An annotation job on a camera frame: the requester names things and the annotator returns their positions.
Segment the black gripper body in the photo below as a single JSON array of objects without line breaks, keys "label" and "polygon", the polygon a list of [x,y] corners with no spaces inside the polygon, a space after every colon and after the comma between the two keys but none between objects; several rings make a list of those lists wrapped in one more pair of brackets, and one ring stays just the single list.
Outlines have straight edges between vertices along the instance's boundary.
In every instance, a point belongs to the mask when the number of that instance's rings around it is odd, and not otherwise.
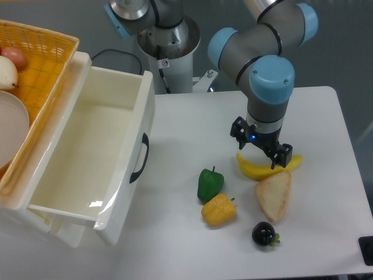
[{"label": "black gripper body", "polygon": [[249,143],[260,148],[267,156],[274,156],[280,149],[281,125],[275,123],[245,123],[245,136]]}]

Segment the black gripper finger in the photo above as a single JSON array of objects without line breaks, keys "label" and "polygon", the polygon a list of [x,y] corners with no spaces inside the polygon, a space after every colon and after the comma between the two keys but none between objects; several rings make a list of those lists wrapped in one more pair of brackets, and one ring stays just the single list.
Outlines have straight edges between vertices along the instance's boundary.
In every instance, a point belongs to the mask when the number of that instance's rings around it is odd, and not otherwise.
[{"label": "black gripper finger", "polygon": [[247,123],[242,117],[237,117],[232,123],[230,136],[236,139],[239,149],[243,149],[247,143],[246,129]]},{"label": "black gripper finger", "polygon": [[276,143],[275,148],[270,152],[270,159],[272,164],[270,168],[274,170],[277,166],[287,167],[292,159],[293,147],[287,143]]}]

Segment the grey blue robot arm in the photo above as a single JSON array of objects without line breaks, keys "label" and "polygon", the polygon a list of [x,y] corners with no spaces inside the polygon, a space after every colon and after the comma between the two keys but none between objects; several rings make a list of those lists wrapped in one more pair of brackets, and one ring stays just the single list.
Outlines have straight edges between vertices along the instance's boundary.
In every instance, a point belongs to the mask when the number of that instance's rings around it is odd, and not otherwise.
[{"label": "grey blue robot arm", "polygon": [[[211,38],[207,54],[248,99],[247,116],[233,122],[231,136],[240,148],[251,143],[264,151],[273,167],[286,167],[292,147],[280,143],[279,134],[295,71],[281,53],[313,38],[318,17],[305,3],[245,4],[256,25],[243,33],[230,27],[219,30]],[[136,37],[147,55],[157,93],[192,90],[192,55],[200,43],[200,31],[185,15],[181,1],[108,1],[104,10],[120,37]]]}]

